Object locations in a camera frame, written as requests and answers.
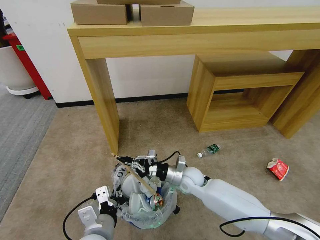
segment brown cardboard box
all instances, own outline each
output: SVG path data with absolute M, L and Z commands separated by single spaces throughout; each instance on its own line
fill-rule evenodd
M 180 4 L 140 5 L 142 26 L 190 25 L 194 6 L 181 1 Z
M 180 0 L 97 0 L 99 4 L 179 4 Z
M 71 10 L 77 24 L 125 25 L 132 16 L 132 5 L 105 5 L 96 0 L 76 0 Z

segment carpet floor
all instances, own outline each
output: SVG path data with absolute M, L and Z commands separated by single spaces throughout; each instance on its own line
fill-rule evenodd
M 14 96 L 0 83 L 0 222 L 56 110 L 53 99 Z
M 189 166 L 253 194 L 272 211 L 298 212 L 320 221 L 319 113 L 293 138 L 285 139 L 270 124 L 198 133 L 186 99 L 117 106 L 121 119 L 119 155 L 136 156 L 155 149 L 158 158 L 164 159 L 179 150 Z M 196 156 L 214 143 L 221 145 L 217 155 L 202 159 Z M 283 182 L 265 168 L 274 157 L 290 166 Z M 97 187 L 111 185 L 115 164 L 94 106 L 58 109 L 0 224 L 0 239 L 64 239 L 65 215 Z M 178 204 L 180 213 L 157 229 L 139 230 L 118 220 L 114 239 L 231 239 L 219 230 L 223 219 L 199 199 L 179 193 Z M 66 227 L 72 239 L 83 236 L 84 227 L 76 213 Z M 245 233 L 239 239 L 265 238 Z

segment wooden console table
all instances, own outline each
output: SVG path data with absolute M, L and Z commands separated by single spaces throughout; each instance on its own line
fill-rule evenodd
M 320 7 L 195 9 L 191 26 L 77 25 L 68 28 L 111 151 L 119 115 L 105 58 L 294 50 L 305 74 L 271 122 L 290 138 L 320 109 Z

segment trash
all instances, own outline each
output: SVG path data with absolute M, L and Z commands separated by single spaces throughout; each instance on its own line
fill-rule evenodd
M 144 212 L 152 212 L 153 209 L 150 207 L 149 203 L 147 202 L 146 195 L 143 193 L 131 193 L 130 200 L 129 200 L 129 211 L 132 214 L 139 213 L 141 211 Z
M 170 186 L 168 182 L 161 182 L 163 205 L 156 211 L 145 212 L 141 211 L 136 214 L 132 214 L 129 210 L 129 206 L 124 204 L 120 206 L 117 216 L 120 216 L 123 220 L 132 223 L 140 229 L 157 228 L 161 226 L 176 209 L 177 205 L 177 191 Z
M 149 184 L 149 186 L 156 192 L 157 191 L 157 185 L 155 183 L 150 184 L 149 179 L 147 177 L 142 178 L 146 183 Z M 142 193 L 144 193 L 147 198 L 151 198 L 153 194 L 150 192 L 150 190 L 143 184 L 140 184 L 140 190 Z
M 154 183 L 157 186 L 157 193 L 159 193 L 161 195 L 161 180 L 160 178 L 153 176 L 152 178 L 150 178 L 149 183 Z
M 176 209 L 176 188 L 156 176 L 150 179 L 145 177 L 143 180 L 157 192 L 155 195 L 150 195 L 150 191 L 135 176 L 122 168 L 122 165 L 117 165 L 112 176 L 117 191 L 114 191 L 110 199 L 112 198 L 112 201 L 116 199 L 114 204 L 119 204 L 117 216 L 140 229 L 159 227 Z M 121 203 L 118 201 L 117 193 L 124 199 Z
M 202 153 L 197 153 L 198 158 L 202 158 L 203 156 L 206 157 L 208 155 L 212 155 L 217 153 L 220 150 L 220 146 L 217 144 L 212 144 L 211 146 L 207 147 Z
M 113 191 L 116 191 L 124 177 L 127 175 L 127 170 L 118 163 L 112 171 Z
M 153 195 L 149 200 L 150 207 L 155 211 L 158 208 L 162 207 L 163 198 L 160 196 L 159 193 L 157 195 Z
M 132 174 L 128 174 L 121 181 L 122 194 L 130 198 L 132 192 L 141 193 L 139 181 Z
M 289 166 L 279 158 L 273 158 L 272 161 L 268 163 L 267 168 L 273 172 L 280 181 L 282 181 L 289 172 Z

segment green bottle label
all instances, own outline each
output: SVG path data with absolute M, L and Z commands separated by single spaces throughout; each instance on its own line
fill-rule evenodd
M 208 149 L 208 152 L 211 154 L 215 154 L 220 150 L 220 148 L 216 144 L 212 144 L 211 146 L 207 147 L 207 149 Z

